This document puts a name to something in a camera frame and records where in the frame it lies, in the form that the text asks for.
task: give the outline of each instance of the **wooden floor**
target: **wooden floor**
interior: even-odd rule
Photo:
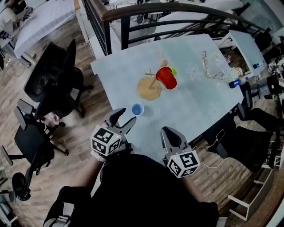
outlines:
[[[52,164],[48,168],[42,169],[39,176],[33,176],[30,186],[30,200],[11,204],[13,212],[19,217],[20,224],[25,227],[41,227],[43,225],[47,212],[55,201],[60,188],[68,185],[70,178],[86,163],[90,156],[91,132],[102,121],[104,115],[111,111],[102,84],[91,70],[90,62],[94,61],[95,58],[90,46],[84,42],[76,19],[42,39],[30,52],[36,53],[37,58],[39,58],[50,41],[67,48],[72,39],[76,39],[77,42],[76,67],[83,71],[85,85],[92,84],[94,90],[86,92],[81,99],[81,103],[86,109],[85,118],[81,119],[76,112],[72,112],[63,119],[66,127],[59,128],[52,138],[57,146],[69,149],[70,155],[65,157],[56,153]],[[23,70],[24,66],[12,60],[0,76],[0,145],[3,145],[9,154],[20,154],[14,142],[14,136],[19,127],[13,113],[17,101],[22,98],[32,103],[23,90],[32,68],[27,68],[24,72]],[[274,100],[256,100],[255,106],[270,114],[276,114]],[[249,129],[264,131],[255,122],[250,124],[251,122],[240,122],[238,119],[236,121],[243,127],[249,125]],[[206,142],[201,141],[198,145],[204,146]],[[221,161],[219,156],[207,152],[204,148],[197,148],[196,150],[199,159],[207,165],[216,166]],[[11,167],[6,160],[2,163],[0,159],[1,164],[6,169],[9,181],[11,181],[14,173],[25,173],[29,167],[26,160],[15,160],[14,166]],[[256,174],[252,174],[246,167],[231,158],[225,159],[219,168],[207,168],[202,165],[192,176],[208,201],[217,202],[221,215],[226,214],[231,206],[227,195],[231,194],[240,198],[245,194],[255,177]],[[264,226],[283,194],[283,185],[283,173],[277,173],[273,193],[265,201],[266,209],[260,211],[259,215],[262,218],[253,217],[255,218],[255,225],[249,225],[249,222],[244,223],[239,218],[230,215],[229,226]],[[5,183],[1,189],[7,188],[10,189],[9,182]]]

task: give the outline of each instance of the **black shirt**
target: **black shirt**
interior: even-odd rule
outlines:
[[[216,203],[199,203],[169,170],[143,155],[118,156],[102,170],[91,198],[85,188],[63,187],[45,222],[58,218],[63,202],[75,205],[72,226],[152,225],[216,227]]]

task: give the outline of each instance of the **bottle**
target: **bottle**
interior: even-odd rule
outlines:
[[[229,87],[230,88],[237,87],[239,85],[242,85],[242,84],[246,83],[248,80],[249,80],[249,78],[247,76],[246,77],[242,77],[240,79],[237,79],[235,81],[230,82],[229,83]]]

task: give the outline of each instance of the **metal railing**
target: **metal railing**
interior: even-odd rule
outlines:
[[[160,36],[166,35],[164,38],[176,37],[181,35],[209,34],[212,38],[221,39],[229,30],[242,31],[255,37],[259,32],[265,31],[263,28],[253,24],[241,17],[193,4],[180,3],[150,3],[125,6],[122,8],[107,10],[101,0],[83,0],[88,19],[99,40],[100,46],[105,55],[111,54],[110,43],[110,23],[114,20],[121,19],[121,49],[127,49],[131,43],[139,42],[149,38],[159,39]],[[153,22],[143,25],[130,27],[130,17],[136,15],[144,15],[155,12],[197,12],[208,14],[203,20],[171,20]],[[240,22],[238,25],[224,22],[226,19]],[[149,35],[140,36],[129,39],[129,33],[145,28],[157,27],[161,25],[191,23],[189,26],[178,30],[163,31]]]

